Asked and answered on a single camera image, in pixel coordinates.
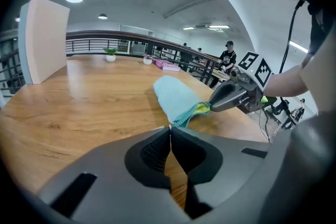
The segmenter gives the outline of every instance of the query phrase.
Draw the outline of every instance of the robotic arm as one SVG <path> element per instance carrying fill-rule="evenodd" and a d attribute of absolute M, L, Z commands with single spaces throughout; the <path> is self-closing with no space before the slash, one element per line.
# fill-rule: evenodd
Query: robotic arm
<path fill-rule="evenodd" d="M 230 79 L 216 88 L 209 99 L 211 110 L 220 112 L 243 105 L 252 112 L 261 108 L 264 88 L 272 73 L 269 64 L 259 54 L 249 51 L 233 70 Z"/>

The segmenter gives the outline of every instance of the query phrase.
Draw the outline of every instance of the white pot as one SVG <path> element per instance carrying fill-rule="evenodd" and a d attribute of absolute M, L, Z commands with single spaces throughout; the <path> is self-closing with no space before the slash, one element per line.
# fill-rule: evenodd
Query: white pot
<path fill-rule="evenodd" d="M 145 65 L 150 65 L 152 63 L 152 59 L 146 59 L 146 58 L 143 58 L 143 63 Z"/>
<path fill-rule="evenodd" d="M 115 55 L 106 55 L 107 62 L 114 62 L 116 60 L 115 58 Z"/>

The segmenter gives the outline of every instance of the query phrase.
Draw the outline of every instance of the potted plant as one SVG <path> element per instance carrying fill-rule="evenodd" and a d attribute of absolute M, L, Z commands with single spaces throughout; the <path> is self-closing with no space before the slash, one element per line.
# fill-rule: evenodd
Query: potted plant
<path fill-rule="evenodd" d="M 148 54 L 146 54 L 144 57 L 143 57 L 143 63 L 145 65 L 150 65 L 152 63 L 152 57 Z"/>
<path fill-rule="evenodd" d="M 107 62 L 114 62 L 116 60 L 115 53 L 117 52 L 117 49 L 104 49 L 104 51 L 107 53 L 106 55 Z"/>

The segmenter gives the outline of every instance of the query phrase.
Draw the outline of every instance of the pink box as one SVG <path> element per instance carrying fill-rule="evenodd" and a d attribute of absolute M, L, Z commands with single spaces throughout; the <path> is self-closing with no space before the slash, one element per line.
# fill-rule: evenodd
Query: pink box
<path fill-rule="evenodd" d="M 166 60 L 156 60 L 155 61 L 155 65 L 159 68 L 161 68 L 162 70 L 167 70 L 167 71 L 179 71 L 180 68 L 174 64 L 172 64 L 169 61 Z"/>

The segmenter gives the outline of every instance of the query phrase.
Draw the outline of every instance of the black cable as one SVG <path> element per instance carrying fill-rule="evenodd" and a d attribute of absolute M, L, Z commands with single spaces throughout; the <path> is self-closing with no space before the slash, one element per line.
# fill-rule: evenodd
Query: black cable
<path fill-rule="evenodd" d="M 260 120 L 261 120 L 261 109 L 259 110 L 259 128 L 260 128 L 262 134 L 264 135 L 264 137 L 268 140 L 268 137 L 267 137 L 267 135 L 264 133 L 263 128 L 261 128 Z"/>
<path fill-rule="evenodd" d="M 290 40 L 291 40 L 291 37 L 292 37 L 292 30 L 293 30 L 293 25 L 294 25 L 294 19 L 295 19 L 295 16 L 296 16 L 296 12 L 304 4 L 305 1 L 307 1 L 307 0 L 299 0 L 298 4 L 296 5 L 296 7 L 294 9 L 292 20 L 290 22 L 290 27 L 289 27 L 286 50 L 285 50 L 285 53 L 283 55 L 284 57 L 282 58 L 282 63 L 281 63 L 281 66 L 280 66 L 279 74 L 282 73 L 282 70 L 284 69 L 284 65 L 285 65 L 285 62 L 286 62 L 286 59 L 287 59 L 287 55 L 288 55 L 288 51 L 289 51 L 289 45 L 290 45 L 289 43 L 290 43 Z M 290 111 L 289 111 L 287 103 L 283 100 L 282 97 L 280 97 L 280 99 L 281 99 L 281 103 L 284 107 L 284 111 L 285 111 L 286 115 L 291 119 Z"/>
<path fill-rule="evenodd" d="M 267 115 L 267 113 L 266 113 L 266 111 L 265 111 L 265 109 L 264 109 L 263 106 L 261 107 L 261 109 L 263 110 L 263 112 L 264 112 L 264 114 L 266 116 L 265 132 L 266 132 L 266 135 L 267 135 L 267 140 L 268 140 L 269 143 L 271 143 L 271 140 L 269 139 L 269 134 L 268 134 L 268 131 L 267 131 L 267 126 L 266 126 L 269 118 L 268 118 L 268 115 Z"/>

